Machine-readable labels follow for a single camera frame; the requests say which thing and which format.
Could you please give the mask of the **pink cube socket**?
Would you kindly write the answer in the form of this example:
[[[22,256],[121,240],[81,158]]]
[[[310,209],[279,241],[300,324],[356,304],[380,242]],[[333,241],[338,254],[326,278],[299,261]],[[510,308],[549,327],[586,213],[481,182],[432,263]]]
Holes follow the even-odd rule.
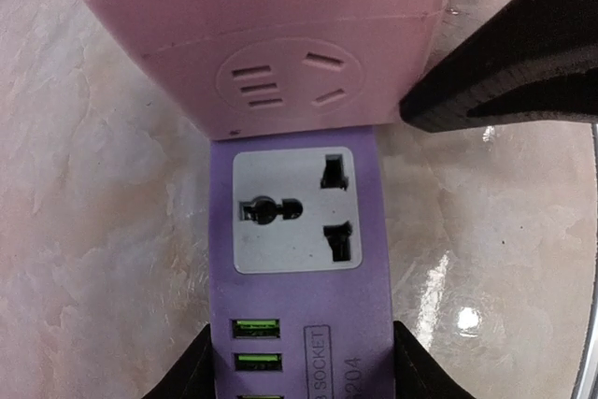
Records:
[[[448,0],[84,0],[210,139],[396,121]]]

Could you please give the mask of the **purple power strip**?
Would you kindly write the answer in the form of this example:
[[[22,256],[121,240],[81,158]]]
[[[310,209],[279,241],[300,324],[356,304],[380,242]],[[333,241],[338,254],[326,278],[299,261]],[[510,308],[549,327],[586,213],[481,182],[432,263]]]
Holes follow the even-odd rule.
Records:
[[[210,147],[220,398],[392,398],[392,296],[370,127]]]

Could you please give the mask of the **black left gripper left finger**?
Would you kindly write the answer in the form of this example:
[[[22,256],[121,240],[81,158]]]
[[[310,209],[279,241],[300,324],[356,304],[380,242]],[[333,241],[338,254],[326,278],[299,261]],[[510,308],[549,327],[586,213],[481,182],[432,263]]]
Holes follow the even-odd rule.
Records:
[[[215,371],[210,325],[206,324],[174,365],[144,399],[215,399]]]

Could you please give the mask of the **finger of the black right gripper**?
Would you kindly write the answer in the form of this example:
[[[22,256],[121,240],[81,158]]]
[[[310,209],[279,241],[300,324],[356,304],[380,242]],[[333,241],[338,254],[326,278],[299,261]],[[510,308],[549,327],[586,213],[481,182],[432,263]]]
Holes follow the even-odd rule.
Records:
[[[597,120],[597,0],[511,0],[401,100],[429,133]]]

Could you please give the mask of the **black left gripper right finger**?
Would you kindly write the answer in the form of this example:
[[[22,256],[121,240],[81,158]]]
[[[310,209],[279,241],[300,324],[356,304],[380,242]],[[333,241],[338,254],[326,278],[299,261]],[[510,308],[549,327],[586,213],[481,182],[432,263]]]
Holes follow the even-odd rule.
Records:
[[[400,399],[472,399],[400,322],[393,323],[395,397]]]

